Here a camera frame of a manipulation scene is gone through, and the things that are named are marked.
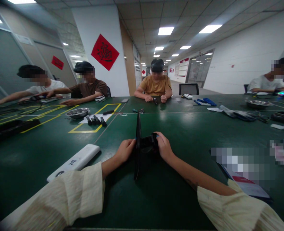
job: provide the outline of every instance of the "cream sleeve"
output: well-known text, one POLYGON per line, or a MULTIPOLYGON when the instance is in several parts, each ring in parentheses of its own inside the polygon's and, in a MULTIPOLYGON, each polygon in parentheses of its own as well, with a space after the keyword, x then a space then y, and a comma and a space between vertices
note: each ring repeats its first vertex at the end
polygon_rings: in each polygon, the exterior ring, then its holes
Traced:
POLYGON ((67 172, 48 183, 9 230, 63 230, 77 218, 102 212, 101 162, 67 172))
POLYGON ((230 179, 228 185, 238 193, 221 196, 201 187, 197 191, 202 210, 219 231, 284 231, 284 222, 268 204, 248 196, 230 179))

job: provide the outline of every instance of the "metal bowl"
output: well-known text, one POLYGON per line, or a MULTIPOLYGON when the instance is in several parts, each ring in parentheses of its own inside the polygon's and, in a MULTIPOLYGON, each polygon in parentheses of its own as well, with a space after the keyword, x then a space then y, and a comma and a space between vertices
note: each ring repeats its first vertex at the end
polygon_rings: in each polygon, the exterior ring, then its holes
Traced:
POLYGON ((247 99, 246 103, 248 107, 251 107, 254 109, 266 109, 268 106, 271 105, 271 103, 260 101, 260 100, 253 100, 253 99, 247 99))
POLYGON ((67 116, 70 116, 73 119, 83 118, 89 114, 90 114, 90 109, 87 107, 73 109, 66 113, 67 116))

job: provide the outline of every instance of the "table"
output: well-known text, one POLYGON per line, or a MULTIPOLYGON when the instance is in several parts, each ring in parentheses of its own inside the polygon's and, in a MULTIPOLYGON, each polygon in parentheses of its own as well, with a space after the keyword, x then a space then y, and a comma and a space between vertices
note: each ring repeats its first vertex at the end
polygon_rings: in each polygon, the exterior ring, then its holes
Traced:
MULTIPOLYGON (((104 102, 83 104, 91 113, 111 109, 123 115, 112 115, 107 127, 92 129, 87 124, 66 120, 65 113, 74 107, 63 107, 60 101, 51 102, 32 116, 15 113, 0 116, 0 123, 39 118, 41 125, 17 134, 0 143, 0 220, 24 203, 47 182, 47 177, 88 143, 101 148, 88 165, 105 161, 113 156, 121 141, 133 139, 137 115, 132 109, 144 109, 141 115, 142 137, 161 131, 170 140, 174 153, 206 174, 226 184, 227 179, 210 155, 210 148, 260 148, 254 152, 257 161, 270 161, 269 171, 274 176, 275 187, 267 193, 273 198, 272 208, 284 221, 284 167, 269 156, 269 140, 284 139, 284 130, 269 124, 232 119, 224 113, 209 112, 207 106, 195 106, 192 100, 172 97, 166 104, 147 103, 130 97, 109 98, 104 102)), ((229 109, 252 111, 244 100, 251 95, 204 95, 218 105, 229 109)), ((274 98, 279 102, 284 99, 274 98)), ((271 115, 283 108, 270 107, 263 112, 271 115)), ((104 206, 101 214, 78 219, 73 227, 92 229, 215 229, 200 208, 197 194, 159 156, 145 155, 151 161, 141 167, 138 181, 133 181, 134 160, 131 158, 106 179, 104 206)))

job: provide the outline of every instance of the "white t-shirt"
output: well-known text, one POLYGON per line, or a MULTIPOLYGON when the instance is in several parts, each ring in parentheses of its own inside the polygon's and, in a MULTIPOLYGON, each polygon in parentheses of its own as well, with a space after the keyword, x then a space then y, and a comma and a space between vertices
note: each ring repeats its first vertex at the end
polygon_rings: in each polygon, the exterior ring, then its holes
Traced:
POLYGON ((264 75, 261 75, 250 82, 248 91, 251 91, 253 88, 275 90, 282 87, 284 87, 283 79, 274 79, 273 81, 269 81, 264 75))
MULTIPOLYGON (((44 91, 50 91, 50 90, 54 90, 57 88, 66 88, 67 86, 61 82, 61 81, 56 81, 56 80, 51 80, 51 85, 49 87, 45 87, 45 86, 32 86, 29 89, 27 89, 27 91, 29 91, 30 93, 32 93, 33 95, 42 93, 44 91)), ((70 98, 71 94, 64 94, 61 95, 65 98, 70 98)))

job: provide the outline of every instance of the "black cap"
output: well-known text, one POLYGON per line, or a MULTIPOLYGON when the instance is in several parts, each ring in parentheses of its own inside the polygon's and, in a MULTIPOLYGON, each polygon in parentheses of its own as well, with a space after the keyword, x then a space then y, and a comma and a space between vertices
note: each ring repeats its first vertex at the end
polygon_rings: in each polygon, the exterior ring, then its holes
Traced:
POLYGON ((46 72, 35 65, 23 65, 19 68, 19 72, 17 73, 18 76, 20 76, 23 79, 31 79, 34 78, 35 75, 38 74, 45 74, 46 72))
POLYGON ((73 70, 78 74, 84 74, 86 71, 93 73, 95 71, 95 68, 89 62, 83 61, 77 63, 73 70))
POLYGON ((151 62, 151 71, 153 73, 162 73, 163 71, 163 66, 164 66, 164 63, 163 63, 163 60, 162 59, 154 59, 152 62, 151 62))

